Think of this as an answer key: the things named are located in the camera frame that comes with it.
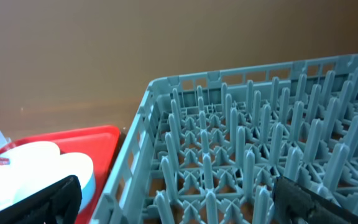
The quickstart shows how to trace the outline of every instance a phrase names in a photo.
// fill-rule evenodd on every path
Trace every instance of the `dish rack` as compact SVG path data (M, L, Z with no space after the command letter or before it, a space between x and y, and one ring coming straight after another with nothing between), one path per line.
M91 223L277 222L280 175L358 215L358 54L150 82Z

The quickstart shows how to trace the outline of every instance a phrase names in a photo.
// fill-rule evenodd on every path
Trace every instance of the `red tray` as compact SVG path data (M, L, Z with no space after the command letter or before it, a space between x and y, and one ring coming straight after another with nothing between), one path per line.
M0 150L0 154L26 143L35 141L51 141L57 144L62 154L68 152L82 152L90 156L93 161L96 190L92 200L86 208L78 214L76 224L89 223L93 210L108 178L115 159L113 159L119 140L120 130L114 126L99 126L94 128L75 129L57 133L29 136L13 141Z

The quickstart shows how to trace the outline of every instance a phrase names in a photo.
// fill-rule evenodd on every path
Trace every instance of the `wall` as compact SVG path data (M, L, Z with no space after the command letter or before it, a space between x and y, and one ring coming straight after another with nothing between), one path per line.
M353 0L0 0L0 126L128 128L157 77L357 52Z

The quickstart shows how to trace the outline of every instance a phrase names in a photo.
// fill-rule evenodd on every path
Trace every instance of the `red plastic tray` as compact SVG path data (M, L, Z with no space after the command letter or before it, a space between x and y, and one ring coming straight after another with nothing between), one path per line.
M0 150L0 154L26 143L35 141L51 141L57 144L62 154L82 152L93 161L96 190L88 206L78 214L76 224L89 223L93 210L114 164L114 151L119 140L120 130L114 126L99 126L94 128L75 129L57 133L29 136L13 141Z

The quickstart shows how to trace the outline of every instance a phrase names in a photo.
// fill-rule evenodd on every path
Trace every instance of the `brown background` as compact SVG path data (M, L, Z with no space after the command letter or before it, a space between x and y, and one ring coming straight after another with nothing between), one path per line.
M353 0L0 0L0 127L128 129L154 78L353 53Z

